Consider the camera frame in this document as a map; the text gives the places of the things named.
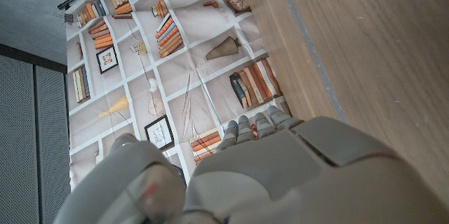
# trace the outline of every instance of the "wooden table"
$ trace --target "wooden table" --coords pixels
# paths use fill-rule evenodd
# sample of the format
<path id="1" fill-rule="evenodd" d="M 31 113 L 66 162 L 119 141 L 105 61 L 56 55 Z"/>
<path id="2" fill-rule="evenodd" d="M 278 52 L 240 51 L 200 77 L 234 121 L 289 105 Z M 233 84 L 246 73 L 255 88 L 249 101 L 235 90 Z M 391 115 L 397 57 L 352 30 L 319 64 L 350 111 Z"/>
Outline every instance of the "wooden table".
<path id="1" fill-rule="evenodd" d="M 449 0 L 249 0 L 294 116 L 334 117 L 449 205 Z"/>

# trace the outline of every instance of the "black frame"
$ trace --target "black frame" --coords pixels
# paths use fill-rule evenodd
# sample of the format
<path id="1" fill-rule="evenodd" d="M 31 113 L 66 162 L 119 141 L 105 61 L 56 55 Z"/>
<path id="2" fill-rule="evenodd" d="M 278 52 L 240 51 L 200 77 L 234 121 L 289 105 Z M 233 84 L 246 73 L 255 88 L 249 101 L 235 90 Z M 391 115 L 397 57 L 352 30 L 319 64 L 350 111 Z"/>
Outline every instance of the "black frame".
<path id="1" fill-rule="evenodd" d="M 147 130 L 147 129 L 148 129 L 150 126 L 155 125 L 156 123 L 160 122 L 160 121 L 163 120 L 163 119 L 166 120 L 168 132 L 170 132 L 171 143 L 165 144 L 163 147 L 160 147 L 159 150 L 165 150 L 165 149 L 167 149 L 168 147 L 171 147 L 172 145 L 175 144 L 175 139 L 174 139 L 173 133 L 172 133 L 172 131 L 171 131 L 170 123 L 168 123 L 168 117 L 167 117 L 167 115 L 163 115 L 162 117 L 159 117 L 157 120 L 153 121 L 153 122 L 150 123 L 149 125 L 146 125 L 146 127 L 145 127 L 145 134 L 147 135 L 147 140 L 148 140 L 149 142 L 151 142 L 151 141 L 149 140 L 149 135 L 148 135 L 148 130 Z"/>
<path id="2" fill-rule="evenodd" d="M 105 51 L 108 51 L 110 48 L 112 48 L 112 50 L 114 51 L 114 57 L 115 57 L 115 61 L 117 61 L 117 63 L 116 63 L 114 66 L 112 66 L 112 67 L 110 67 L 110 68 L 107 68 L 105 71 L 102 71 L 102 70 L 101 70 L 100 58 L 99 58 L 98 56 L 99 56 L 101 53 L 103 53 L 103 52 L 105 52 Z M 119 65 L 119 61 L 117 60 L 117 53 L 115 52 L 114 46 L 110 46 L 109 48 L 106 48 L 105 50 L 103 50 L 103 51 L 97 53 L 97 62 L 98 62 L 98 67 L 100 68 L 100 74 L 103 74 L 103 73 L 105 73 L 106 71 L 112 69 L 113 67 L 118 66 L 118 65 Z"/>

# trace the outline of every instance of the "robot finger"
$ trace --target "robot finger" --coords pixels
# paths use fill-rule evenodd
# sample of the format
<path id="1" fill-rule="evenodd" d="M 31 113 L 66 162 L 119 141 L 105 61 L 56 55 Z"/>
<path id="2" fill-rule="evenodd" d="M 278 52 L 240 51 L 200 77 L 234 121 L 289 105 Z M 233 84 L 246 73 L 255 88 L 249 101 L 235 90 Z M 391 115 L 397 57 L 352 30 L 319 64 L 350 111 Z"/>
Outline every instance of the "robot finger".
<path id="1" fill-rule="evenodd" d="M 257 135 L 259 136 L 259 140 L 276 132 L 274 127 L 268 122 L 268 119 L 261 112 L 258 112 L 255 115 L 255 125 L 257 127 Z"/>
<path id="2" fill-rule="evenodd" d="M 244 143 L 249 140 L 254 140 L 255 136 L 248 121 L 247 116 L 242 115 L 239 118 L 239 135 L 237 136 L 237 144 Z"/>
<path id="3" fill-rule="evenodd" d="M 267 109 L 269 117 L 272 119 L 273 123 L 278 127 L 279 130 L 291 129 L 292 127 L 301 124 L 302 120 L 292 118 L 282 112 L 279 108 L 270 105 Z"/>
<path id="4" fill-rule="evenodd" d="M 215 149 L 215 153 L 223 151 L 228 147 L 234 146 L 237 141 L 237 122 L 230 121 L 227 125 L 226 132 L 223 136 L 223 141 Z"/>

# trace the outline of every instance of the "stack of books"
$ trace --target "stack of books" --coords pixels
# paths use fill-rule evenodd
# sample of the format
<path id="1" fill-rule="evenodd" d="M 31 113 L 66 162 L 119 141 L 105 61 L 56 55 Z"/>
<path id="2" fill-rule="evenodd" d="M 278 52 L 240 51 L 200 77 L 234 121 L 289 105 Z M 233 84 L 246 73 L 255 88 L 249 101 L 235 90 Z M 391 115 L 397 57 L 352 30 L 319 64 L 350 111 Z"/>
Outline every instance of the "stack of books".
<path id="1" fill-rule="evenodd" d="M 181 34 L 168 13 L 156 30 L 156 39 L 159 44 L 161 58 L 173 53 L 182 44 Z"/>
<path id="2" fill-rule="evenodd" d="M 168 8 L 164 0 L 157 1 L 154 6 L 152 6 L 153 16 L 161 16 L 164 18 L 168 13 Z"/>
<path id="3" fill-rule="evenodd" d="M 133 11 L 131 9 L 131 5 L 128 0 L 111 0 L 114 5 L 115 15 L 114 18 L 132 18 L 130 12 Z"/>
<path id="4" fill-rule="evenodd" d="M 76 23 L 79 28 L 85 26 L 90 20 L 106 16 L 105 9 L 100 0 L 95 1 L 93 4 L 87 3 L 86 8 L 83 9 L 76 17 L 78 22 Z"/>
<path id="5" fill-rule="evenodd" d="M 89 28 L 88 32 L 91 34 L 92 39 L 95 40 L 95 49 L 109 48 L 114 45 L 111 32 L 109 31 L 105 20 L 93 25 Z"/>
<path id="6" fill-rule="evenodd" d="M 193 149 L 195 163 L 198 164 L 204 157 L 212 155 L 222 140 L 217 129 L 211 129 L 189 141 Z"/>
<path id="7" fill-rule="evenodd" d="M 86 68 L 80 67 L 73 72 L 76 101 L 81 103 L 90 98 L 89 84 L 87 82 Z"/>
<path id="8" fill-rule="evenodd" d="M 262 104 L 271 97 L 282 95 L 268 60 L 261 59 L 229 76 L 232 89 L 243 108 Z"/>

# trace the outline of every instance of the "robotic arm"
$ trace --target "robotic arm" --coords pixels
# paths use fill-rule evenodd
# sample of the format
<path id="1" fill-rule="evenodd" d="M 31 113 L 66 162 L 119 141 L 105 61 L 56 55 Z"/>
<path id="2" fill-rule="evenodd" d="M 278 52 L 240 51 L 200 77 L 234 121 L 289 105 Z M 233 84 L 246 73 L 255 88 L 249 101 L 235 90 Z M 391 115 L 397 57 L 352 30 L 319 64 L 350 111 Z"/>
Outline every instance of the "robotic arm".
<path id="1" fill-rule="evenodd" d="M 125 134 L 68 196 L 55 223 L 449 223 L 417 172 L 378 140 L 276 107 L 231 121 L 187 190 L 151 143 Z"/>

